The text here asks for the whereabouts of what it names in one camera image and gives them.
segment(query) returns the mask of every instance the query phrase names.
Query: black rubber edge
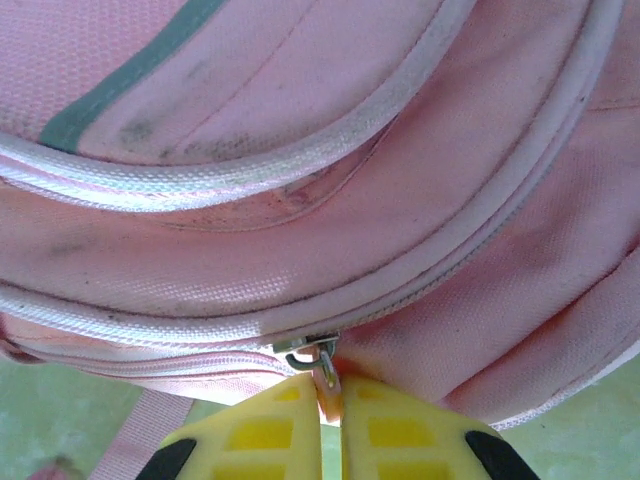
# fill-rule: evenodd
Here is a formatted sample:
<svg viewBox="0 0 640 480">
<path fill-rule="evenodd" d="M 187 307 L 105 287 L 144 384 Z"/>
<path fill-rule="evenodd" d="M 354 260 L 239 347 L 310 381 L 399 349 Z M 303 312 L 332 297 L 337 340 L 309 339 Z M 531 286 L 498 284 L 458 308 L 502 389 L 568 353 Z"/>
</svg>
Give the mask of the black rubber edge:
<svg viewBox="0 0 640 480">
<path fill-rule="evenodd" d="M 465 434 L 465 440 L 491 480 L 540 480 L 518 452 L 501 438 L 471 431 Z"/>
<path fill-rule="evenodd" d="M 185 438 L 161 448 L 153 454 L 136 480 L 176 480 L 197 443 L 192 438 Z"/>
</svg>

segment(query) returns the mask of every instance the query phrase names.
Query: zipper pull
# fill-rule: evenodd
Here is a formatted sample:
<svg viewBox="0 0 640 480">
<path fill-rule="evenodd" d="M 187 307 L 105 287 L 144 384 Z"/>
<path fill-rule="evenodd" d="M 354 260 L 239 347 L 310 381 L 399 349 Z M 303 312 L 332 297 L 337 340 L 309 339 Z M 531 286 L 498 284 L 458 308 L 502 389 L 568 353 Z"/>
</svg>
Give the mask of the zipper pull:
<svg viewBox="0 0 640 480">
<path fill-rule="evenodd" d="M 273 353 L 287 354 L 285 360 L 291 368 L 312 372 L 320 409 L 330 423 L 342 415 L 342 389 L 332 360 L 338 339 L 339 335 L 308 336 L 273 345 Z M 298 355 L 310 356 L 310 360 L 301 360 Z"/>
</svg>

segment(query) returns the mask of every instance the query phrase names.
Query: pink strap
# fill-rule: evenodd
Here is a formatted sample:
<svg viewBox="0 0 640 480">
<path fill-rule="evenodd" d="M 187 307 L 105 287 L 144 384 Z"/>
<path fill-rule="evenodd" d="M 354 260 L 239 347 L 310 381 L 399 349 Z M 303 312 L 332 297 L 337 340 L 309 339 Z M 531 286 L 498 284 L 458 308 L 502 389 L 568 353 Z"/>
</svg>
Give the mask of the pink strap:
<svg viewBox="0 0 640 480">
<path fill-rule="evenodd" d="M 144 390 L 89 480 L 133 480 L 158 445 L 184 423 L 193 400 Z"/>
</svg>

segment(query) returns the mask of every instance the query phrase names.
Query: yellow plastic piece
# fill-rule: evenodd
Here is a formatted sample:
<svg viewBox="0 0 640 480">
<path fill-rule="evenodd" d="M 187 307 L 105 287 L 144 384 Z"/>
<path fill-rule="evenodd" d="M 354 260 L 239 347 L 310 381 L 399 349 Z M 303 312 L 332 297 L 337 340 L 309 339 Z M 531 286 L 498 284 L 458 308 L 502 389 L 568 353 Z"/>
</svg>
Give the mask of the yellow plastic piece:
<svg viewBox="0 0 640 480">
<path fill-rule="evenodd" d="M 311 375 L 292 377 L 187 425 L 161 447 L 197 445 L 177 480 L 321 480 L 320 418 Z"/>
<path fill-rule="evenodd" d="M 465 441 L 487 425 L 360 377 L 342 395 L 343 480 L 490 480 Z"/>
</svg>

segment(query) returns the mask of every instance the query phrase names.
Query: gray stripe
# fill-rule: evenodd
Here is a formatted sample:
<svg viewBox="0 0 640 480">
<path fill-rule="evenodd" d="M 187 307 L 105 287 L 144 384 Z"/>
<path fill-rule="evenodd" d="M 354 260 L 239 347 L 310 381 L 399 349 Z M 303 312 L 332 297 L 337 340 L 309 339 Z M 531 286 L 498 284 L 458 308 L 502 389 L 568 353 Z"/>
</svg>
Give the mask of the gray stripe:
<svg viewBox="0 0 640 480">
<path fill-rule="evenodd" d="M 40 134 L 40 142 L 58 150 L 75 153 L 78 141 L 87 127 L 121 95 L 189 40 L 226 1 L 187 1 L 147 46 L 93 90 L 53 117 Z"/>
</svg>

